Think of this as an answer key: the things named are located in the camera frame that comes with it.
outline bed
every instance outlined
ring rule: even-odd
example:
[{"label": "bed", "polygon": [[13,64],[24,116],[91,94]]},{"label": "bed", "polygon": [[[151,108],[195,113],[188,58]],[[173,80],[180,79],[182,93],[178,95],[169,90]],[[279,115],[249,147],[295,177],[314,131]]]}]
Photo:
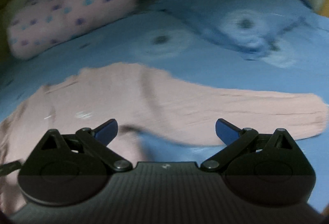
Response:
[{"label": "bed", "polygon": [[[293,65],[282,67],[268,59],[246,61],[238,52],[218,47],[195,35],[177,18],[162,11],[146,10],[147,6],[141,5],[143,8],[135,15],[53,47],[29,61],[8,57],[1,64],[0,120],[41,85],[58,84],[84,67],[99,68],[117,62],[142,63],[166,70],[175,78],[215,88],[314,93],[329,103],[329,67],[326,65],[329,20],[323,19],[316,35],[311,35],[312,41],[304,42],[301,37],[300,34],[310,37],[304,26],[283,35],[282,48],[286,43],[298,44],[304,55],[299,55],[301,57]],[[166,41],[154,43],[161,36],[167,37]],[[319,45],[316,50],[309,47],[315,43]],[[170,158],[155,154],[155,161],[200,162],[220,149],[191,149],[147,133],[140,136],[154,152],[161,148],[171,153]],[[317,182],[309,202],[321,211],[329,197],[329,166],[324,164],[329,158],[328,130],[297,143],[315,168]]]}]

